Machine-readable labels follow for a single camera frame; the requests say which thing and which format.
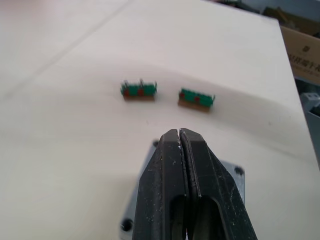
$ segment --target green electronic component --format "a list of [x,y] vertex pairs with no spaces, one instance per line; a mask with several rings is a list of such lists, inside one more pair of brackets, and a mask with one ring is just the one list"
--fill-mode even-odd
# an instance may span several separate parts
[[193,104],[197,104],[197,105],[201,105],[207,108],[210,108],[215,101],[216,96],[210,96],[210,95],[205,95],[199,92],[195,92],[195,91],[191,91],[191,90],[187,90],[182,88],[180,93],[179,93],[179,99],[189,102],[189,103],[193,103]]
[[157,83],[144,83],[142,79],[138,84],[121,84],[121,94],[124,97],[152,97],[157,92]]

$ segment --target white table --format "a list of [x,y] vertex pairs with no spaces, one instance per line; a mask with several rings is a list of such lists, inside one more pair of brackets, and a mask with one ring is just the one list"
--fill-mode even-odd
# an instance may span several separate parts
[[[320,173],[275,20],[196,0],[1,1],[0,239],[116,240],[151,141],[245,169],[259,240],[318,239]],[[124,79],[158,83],[124,102]],[[216,94],[210,114],[181,87]]]

